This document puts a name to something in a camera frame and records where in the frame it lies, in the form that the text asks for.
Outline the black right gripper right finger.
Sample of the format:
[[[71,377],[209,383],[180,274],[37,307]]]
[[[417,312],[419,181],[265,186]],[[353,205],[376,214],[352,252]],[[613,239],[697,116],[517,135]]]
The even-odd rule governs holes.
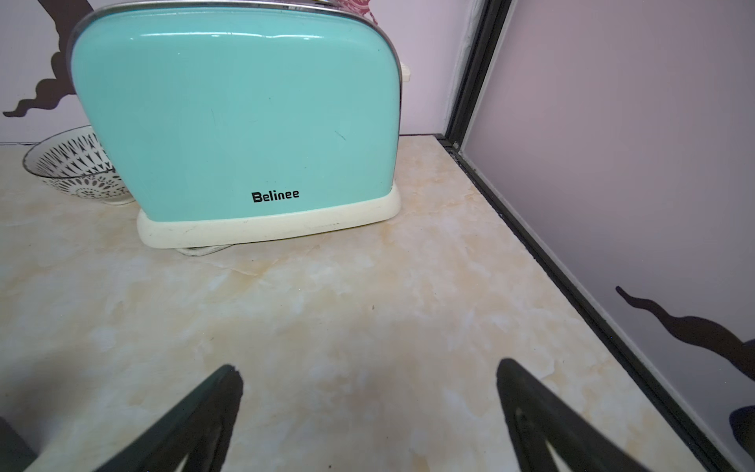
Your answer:
[[[557,454],[572,471],[644,471],[513,359],[497,367],[497,392],[519,468],[556,471]]]

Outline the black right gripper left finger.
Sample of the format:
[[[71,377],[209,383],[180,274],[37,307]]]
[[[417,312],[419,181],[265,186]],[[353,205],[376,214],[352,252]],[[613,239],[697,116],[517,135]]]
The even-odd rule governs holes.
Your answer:
[[[219,471],[243,395],[237,369],[223,365],[100,471]]]

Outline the black tape dispenser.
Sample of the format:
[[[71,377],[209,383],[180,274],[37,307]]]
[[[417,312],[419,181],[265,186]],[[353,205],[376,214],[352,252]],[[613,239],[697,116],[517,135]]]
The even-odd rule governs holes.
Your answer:
[[[0,418],[0,471],[24,472],[37,459],[37,454],[4,419]]]

